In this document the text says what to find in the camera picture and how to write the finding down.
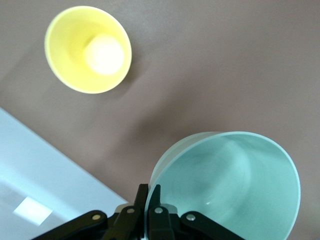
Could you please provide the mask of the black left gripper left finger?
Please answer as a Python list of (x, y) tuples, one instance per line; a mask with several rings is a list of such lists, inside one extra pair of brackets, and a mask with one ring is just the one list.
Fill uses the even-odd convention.
[(140, 240), (144, 237), (144, 209), (149, 186), (140, 184), (132, 204), (118, 206), (111, 217), (89, 211), (37, 237), (36, 240)]

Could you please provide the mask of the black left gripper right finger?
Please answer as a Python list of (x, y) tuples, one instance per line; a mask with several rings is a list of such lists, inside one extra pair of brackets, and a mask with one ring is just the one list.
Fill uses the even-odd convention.
[(179, 216), (161, 204), (161, 186), (152, 191), (146, 212), (149, 240), (241, 240), (242, 237), (197, 211)]

